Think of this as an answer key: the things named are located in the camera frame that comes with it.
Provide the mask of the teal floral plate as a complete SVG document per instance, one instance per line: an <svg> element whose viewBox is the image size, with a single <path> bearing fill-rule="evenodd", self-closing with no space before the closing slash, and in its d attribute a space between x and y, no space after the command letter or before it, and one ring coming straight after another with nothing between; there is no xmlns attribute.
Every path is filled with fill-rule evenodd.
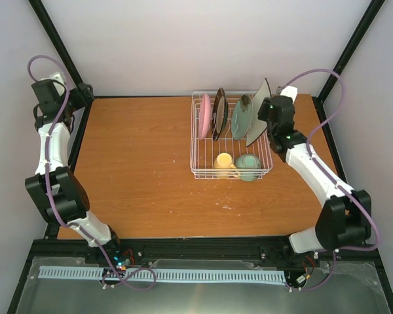
<svg viewBox="0 0 393 314"><path fill-rule="evenodd" d="M248 94L242 95L236 102L231 118L231 131L234 140L240 140L247 134L252 123L252 99Z"/></svg>

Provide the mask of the pink plate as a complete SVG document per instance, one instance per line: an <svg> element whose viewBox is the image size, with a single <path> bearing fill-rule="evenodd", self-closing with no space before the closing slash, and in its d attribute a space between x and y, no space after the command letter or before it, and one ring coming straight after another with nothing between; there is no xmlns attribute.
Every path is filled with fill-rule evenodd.
<svg viewBox="0 0 393 314"><path fill-rule="evenodd" d="M198 138L205 139L210 129L212 119L211 99L208 94L203 94L200 102L200 112L198 116Z"/></svg>

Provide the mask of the green ceramic bowl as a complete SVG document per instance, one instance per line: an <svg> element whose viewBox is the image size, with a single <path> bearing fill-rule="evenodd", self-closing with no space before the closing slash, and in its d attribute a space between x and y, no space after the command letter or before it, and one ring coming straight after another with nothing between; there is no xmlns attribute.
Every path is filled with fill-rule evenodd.
<svg viewBox="0 0 393 314"><path fill-rule="evenodd" d="M234 161L234 164L238 169L239 179L246 182L258 180L262 164L257 156L254 154L243 154Z"/></svg>

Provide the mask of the black striped round plate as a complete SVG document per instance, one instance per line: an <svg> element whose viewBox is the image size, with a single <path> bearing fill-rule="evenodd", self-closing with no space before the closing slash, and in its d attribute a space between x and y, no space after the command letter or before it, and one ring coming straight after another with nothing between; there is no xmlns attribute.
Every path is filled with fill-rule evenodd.
<svg viewBox="0 0 393 314"><path fill-rule="evenodd" d="M223 88L220 88L215 95L212 111L212 139L217 141L227 125L228 103Z"/></svg>

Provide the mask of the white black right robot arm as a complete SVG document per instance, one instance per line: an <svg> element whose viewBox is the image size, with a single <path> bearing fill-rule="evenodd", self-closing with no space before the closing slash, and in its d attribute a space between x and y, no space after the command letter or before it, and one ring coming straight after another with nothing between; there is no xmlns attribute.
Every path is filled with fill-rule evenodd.
<svg viewBox="0 0 393 314"><path fill-rule="evenodd" d="M257 117L267 123L270 147L293 168L317 197L322 210L315 226L289 235L295 254L350 249L362 251L371 236L371 197L340 180L294 128L291 96L263 100Z"/></svg>

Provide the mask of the yellow mug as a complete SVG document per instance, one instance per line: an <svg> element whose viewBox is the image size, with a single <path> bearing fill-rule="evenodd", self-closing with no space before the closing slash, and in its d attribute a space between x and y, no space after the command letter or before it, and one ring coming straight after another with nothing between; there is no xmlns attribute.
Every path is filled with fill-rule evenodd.
<svg viewBox="0 0 393 314"><path fill-rule="evenodd" d="M240 172L233 162L233 157L228 153L219 154L214 160L214 175L217 179L240 178Z"/></svg>

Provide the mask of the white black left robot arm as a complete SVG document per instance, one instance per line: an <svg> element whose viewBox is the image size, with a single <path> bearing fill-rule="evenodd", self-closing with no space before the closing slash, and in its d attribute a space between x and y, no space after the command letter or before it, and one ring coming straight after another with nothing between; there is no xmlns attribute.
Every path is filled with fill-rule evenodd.
<svg viewBox="0 0 393 314"><path fill-rule="evenodd" d="M100 255L107 262L120 262L123 247L119 238L91 212L86 191L69 168L73 113L86 105L84 98L78 89L67 89L60 72L34 82L31 87L38 100L33 116L41 146L35 174L25 180L28 194L47 223L76 231L89 247L101 247Z"/></svg>

